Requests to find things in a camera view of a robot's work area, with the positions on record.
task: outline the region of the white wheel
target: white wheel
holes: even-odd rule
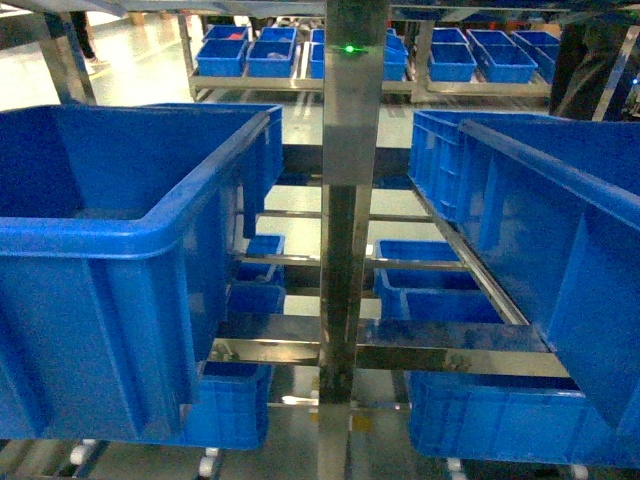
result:
[[[462,460],[459,458],[447,458],[447,469],[450,472],[461,472]]]
[[[571,465],[571,474],[576,480],[589,480],[589,470],[584,465]]]
[[[210,478],[213,475],[213,467],[216,463],[215,457],[202,457],[198,465],[198,475]]]
[[[71,465],[82,465],[89,456],[92,448],[92,445],[87,445],[85,443],[81,443],[80,445],[73,447],[71,455],[69,456],[69,462]]]

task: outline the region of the metal pole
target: metal pole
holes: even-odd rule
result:
[[[411,93],[411,103],[420,103],[427,100],[429,90],[429,53],[431,52],[431,40],[433,39],[434,21],[419,22],[420,30],[416,41],[416,78]]]
[[[186,15],[178,15],[178,28],[180,30],[180,44],[182,45],[182,55],[184,56],[184,65],[187,69],[187,81],[189,82],[189,93],[195,102],[198,98],[198,90],[192,85],[191,77],[195,72],[193,64],[193,53],[191,52],[191,37],[189,36],[189,25],[187,24]]]
[[[592,120],[620,120],[622,108],[640,69],[640,27],[629,28]]]
[[[348,471],[349,410],[382,94],[387,0],[328,0],[318,478]]]
[[[69,13],[43,14],[44,30],[40,49],[49,69],[60,103],[88,103],[95,105],[91,87]]]

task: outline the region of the shelving unit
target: shelving unit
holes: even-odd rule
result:
[[[30,1],[53,11],[60,4],[71,2]],[[433,20],[460,21],[479,12],[511,11],[511,16],[533,15],[545,12],[554,20],[585,18],[596,12],[585,11],[588,2],[541,2],[533,9],[523,7],[522,2],[513,1],[496,5],[490,1],[474,2],[475,7],[466,7],[461,0],[447,2],[400,2],[397,0],[320,0],[306,1],[168,1],[168,0],[109,0],[104,5],[122,6],[132,11],[173,10],[184,12],[213,12],[216,14],[240,14],[277,16],[284,14],[326,15],[326,43],[339,46],[347,43],[362,45],[366,55],[347,56],[340,49],[327,49],[325,80],[306,78],[304,67],[296,66],[292,79],[258,79],[241,77],[236,79],[205,78],[197,75],[193,68],[189,33],[183,16],[180,17],[182,45],[187,61],[189,85],[196,98],[199,90],[212,88],[241,88],[264,90],[292,90],[324,92],[324,134],[322,160],[322,241],[321,256],[252,256],[251,262],[320,267],[321,309],[317,317],[294,317],[272,315],[268,321],[261,317],[260,327],[245,322],[230,322],[219,333],[210,360],[262,362],[294,366],[319,367],[318,387],[318,451],[317,477],[321,480],[348,478],[350,423],[352,409],[353,379],[356,369],[382,370],[456,370],[458,362],[469,365],[470,373],[509,374],[519,376],[540,375],[567,377],[568,374],[547,348],[526,318],[501,289],[491,274],[466,245],[460,235],[433,211],[431,205],[418,195],[419,201],[445,239],[460,258],[460,262],[406,262],[375,260],[366,256],[366,238],[370,214],[374,159],[376,156],[376,134],[380,95],[382,92],[411,94],[415,101],[430,92],[465,95],[511,95],[544,96],[548,85],[489,85],[483,83],[448,84],[428,83],[426,55],[429,51],[430,30]],[[418,43],[417,63],[424,69],[416,72],[414,82],[383,82],[382,65],[385,39],[385,22],[388,18],[420,21],[423,33]],[[65,13],[42,17],[34,14],[32,20],[42,18],[68,25]],[[51,42],[51,35],[44,42]],[[621,52],[618,68],[614,70],[610,86],[602,101],[602,118],[607,107],[614,105],[614,94],[624,94],[625,86],[618,84],[625,68],[633,68],[629,55],[637,48],[638,29],[632,29]],[[54,83],[59,89],[61,101],[66,103],[84,92],[83,101],[92,102],[94,97],[87,89],[86,72],[79,59],[77,41],[73,35],[63,35],[54,40],[58,43],[57,55],[63,65],[62,75],[52,69]],[[61,47],[60,41],[66,42]],[[308,58],[305,47],[299,58]],[[84,90],[78,89],[78,79]],[[424,270],[466,269],[474,276],[492,303],[505,320],[504,325],[482,325],[487,338],[501,338],[503,345],[512,348],[488,350],[485,345],[456,344],[447,328],[463,333],[472,327],[456,324],[444,328],[435,323],[408,324],[402,329],[388,328],[388,324],[377,320],[360,318],[363,272],[365,268],[416,268]]]

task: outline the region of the reflective metal surface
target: reflective metal surface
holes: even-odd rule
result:
[[[594,122],[620,120],[622,107],[640,70],[640,27],[631,27],[593,114]]]
[[[317,317],[231,314],[209,360],[314,366],[318,323]],[[365,369],[568,377],[528,325],[363,319],[355,349],[356,366]]]
[[[382,94],[386,0],[327,0],[318,478],[348,472],[349,408]]]
[[[76,31],[68,13],[43,14],[48,35],[39,40],[60,103],[96,104]]]
[[[520,309],[513,303],[498,282],[495,281],[473,250],[465,243],[462,236],[456,232],[448,222],[435,213],[429,200],[424,198],[417,189],[414,189],[414,193],[424,209],[433,216],[433,221],[436,227],[438,227],[438,230],[440,230],[440,233],[442,233],[442,236],[449,242],[449,245],[451,245],[451,248],[456,252],[458,258],[460,258],[469,269],[475,281],[484,293],[487,294],[487,297],[505,322],[512,325],[528,325],[529,322]]]

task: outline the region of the stacked blue bins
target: stacked blue bins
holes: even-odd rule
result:
[[[457,28],[433,31],[429,75],[434,82],[470,82],[476,63],[469,43]]]
[[[407,68],[409,52],[402,39],[391,33],[387,33],[384,51],[383,80],[400,82],[404,79]]]
[[[204,36],[196,55],[200,75],[241,77],[249,46],[247,27],[214,25]]]
[[[458,260],[444,242],[408,240],[379,240],[376,256],[403,260]],[[456,320],[456,315],[464,314],[480,322],[501,322],[468,272],[378,268],[374,270],[374,276],[374,291],[380,297],[384,320],[460,321]],[[467,312],[460,308],[470,305],[473,307]]]
[[[289,78],[296,54],[296,29],[263,28],[249,49],[247,64],[252,77]]]
[[[547,83],[553,82],[560,41],[547,32],[513,32],[513,41],[538,64],[538,72]]]

